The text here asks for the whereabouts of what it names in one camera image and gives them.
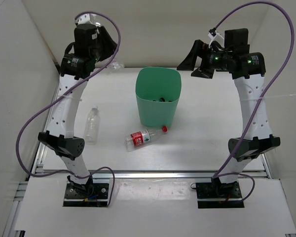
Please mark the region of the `blue label water bottle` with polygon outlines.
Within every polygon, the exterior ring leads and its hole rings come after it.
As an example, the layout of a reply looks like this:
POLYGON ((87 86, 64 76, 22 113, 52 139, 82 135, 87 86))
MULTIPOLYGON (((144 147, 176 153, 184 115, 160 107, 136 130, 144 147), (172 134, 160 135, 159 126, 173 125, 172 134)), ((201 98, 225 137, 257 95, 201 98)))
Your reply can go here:
MULTIPOLYGON (((96 68, 101 68, 102 66, 107 64, 110 61, 110 59, 111 57, 102 62, 96 62, 96 68)), ((124 63, 119 59, 113 58, 111 62, 106 66, 106 69, 108 70, 107 74, 115 73, 117 71, 124 69, 124 63)))

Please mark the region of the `small pepsi bottle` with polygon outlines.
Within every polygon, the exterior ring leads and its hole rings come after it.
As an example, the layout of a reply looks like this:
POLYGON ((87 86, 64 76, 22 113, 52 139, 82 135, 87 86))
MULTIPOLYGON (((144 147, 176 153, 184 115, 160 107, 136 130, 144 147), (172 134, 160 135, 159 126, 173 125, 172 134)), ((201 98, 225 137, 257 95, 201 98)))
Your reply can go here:
POLYGON ((172 100, 166 100, 165 98, 160 98, 159 100, 158 100, 159 102, 172 102, 172 100))

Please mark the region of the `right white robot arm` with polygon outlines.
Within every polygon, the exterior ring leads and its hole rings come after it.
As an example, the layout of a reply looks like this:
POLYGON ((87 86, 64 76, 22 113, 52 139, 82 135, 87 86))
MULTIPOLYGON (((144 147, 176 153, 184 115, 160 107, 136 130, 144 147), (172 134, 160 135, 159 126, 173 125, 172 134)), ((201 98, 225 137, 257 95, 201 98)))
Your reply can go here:
POLYGON ((195 40, 178 71, 191 71, 191 76, 212 79, 215 71, 231 74, 236 86, 243 130, 239 138, 228 142, 230 158, 212 178, 212 193, 222 198, 237 182, 243 169, 260 154, 280 145, 268 122, 262 97, 266 73, 264 56, 250 52, 249 31, 246 28, 226 30, 222 37, 217 31, 209 34, 211 41, 195 40))

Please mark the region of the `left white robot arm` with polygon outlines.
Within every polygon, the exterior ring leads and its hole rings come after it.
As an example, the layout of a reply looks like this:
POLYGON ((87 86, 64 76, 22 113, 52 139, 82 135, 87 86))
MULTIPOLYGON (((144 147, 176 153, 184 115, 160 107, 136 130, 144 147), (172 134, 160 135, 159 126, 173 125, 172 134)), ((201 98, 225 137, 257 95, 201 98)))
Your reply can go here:
POLYGON ((60 66, 57 94, 60 102, 53 106, 46 131, 38 135, 38 140, 53 150, 72 172, 68 181, 83 198, 93 194, 94 186, 82 158, 85 141, 74 135, 75 117, 86 87, 84 79, 94 71, 97 62, 111 57, 116 47, 106 28, 99 23, 76 26, 74 42, 67 46, 60 66))

